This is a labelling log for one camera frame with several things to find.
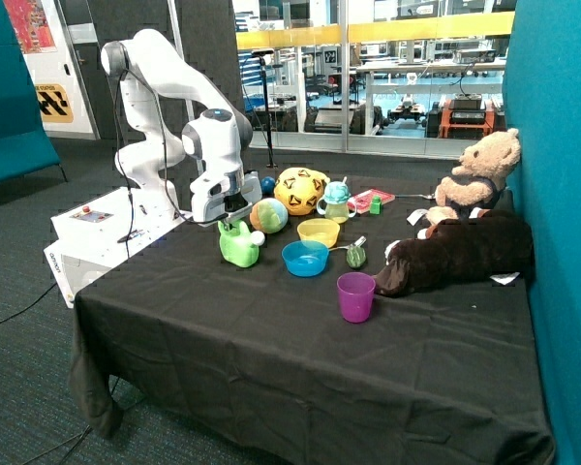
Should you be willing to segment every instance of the yellow soccer ball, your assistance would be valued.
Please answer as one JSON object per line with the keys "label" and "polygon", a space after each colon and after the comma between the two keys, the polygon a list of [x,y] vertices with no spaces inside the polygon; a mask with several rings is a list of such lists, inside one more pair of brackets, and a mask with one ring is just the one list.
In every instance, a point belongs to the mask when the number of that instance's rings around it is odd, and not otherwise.
{"label": "yellow soccer ball", "polygon": [[307,168],[289,168],[278,176],[273,195],[289,211],[289,215],[310,214],[324,194],[329,178]]}

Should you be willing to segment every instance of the yellow sign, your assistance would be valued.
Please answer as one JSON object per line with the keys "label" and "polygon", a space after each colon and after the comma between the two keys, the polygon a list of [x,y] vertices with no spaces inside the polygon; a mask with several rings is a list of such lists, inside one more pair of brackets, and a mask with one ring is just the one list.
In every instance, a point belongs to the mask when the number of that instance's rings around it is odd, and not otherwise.
{"label": "yellow sign", "polygon": [[44,123],[72,123],[74,114],[67,92],[60,84],[35,85],[41,119]]}
{"label": "yellow sign", "polygon": [[[406,41],[470,36],[506,36],[512,32],[514,12],[426,17],[404,21],[349,25],[349,42]],[[239,32],[237,48],[302,47],[340,44],[340,26]]]}

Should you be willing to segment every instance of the stuffed toy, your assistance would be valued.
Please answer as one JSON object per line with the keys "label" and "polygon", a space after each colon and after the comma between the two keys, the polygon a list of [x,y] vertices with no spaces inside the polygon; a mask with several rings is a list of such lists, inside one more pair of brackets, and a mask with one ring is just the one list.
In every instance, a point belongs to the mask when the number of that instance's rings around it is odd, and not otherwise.
{"label": "stuffed toy", "polygon": [[435,191],[434,206],[426,213],[431,225],[445,218],[469,218],[474,208],[495,206],[505,188],[505,179],[521,159],[519,131],[492,133],[468,147],[460,166],[445,177]]}
{"label": "stuffed toy", "polygon": [[426,239],[406,239],[386,251],[374,276],[376,293],[406,295],[453,282],[481,281],[523,272],[533,263],[531,228],[507,210],[481,210],[477,218],[447,218]]}

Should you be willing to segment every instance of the blue wall panel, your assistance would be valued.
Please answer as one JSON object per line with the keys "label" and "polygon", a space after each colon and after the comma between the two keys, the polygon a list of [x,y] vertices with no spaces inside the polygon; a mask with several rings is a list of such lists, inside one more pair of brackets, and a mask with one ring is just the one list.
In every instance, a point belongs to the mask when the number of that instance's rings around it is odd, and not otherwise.
{"label": "blue wall panel", "polygon": [[538,353],[559,463],[581,464],[581,0],[516,9],[505,72],[515,206],[533,228]]}

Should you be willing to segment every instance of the teal partition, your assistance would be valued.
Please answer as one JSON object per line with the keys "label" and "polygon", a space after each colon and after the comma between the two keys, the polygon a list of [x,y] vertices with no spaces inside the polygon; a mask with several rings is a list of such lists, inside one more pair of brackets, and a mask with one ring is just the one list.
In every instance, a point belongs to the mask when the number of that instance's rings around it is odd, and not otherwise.
{"label": "teal partition", "polygon": [[28,68],[0,0],[0,180],[57,165]]}
{"label": "teal partition", "polygon": [[504,83],[511,184],[535,237],[530,303],[558,463],[581,464],[581,0],[518,2]]}

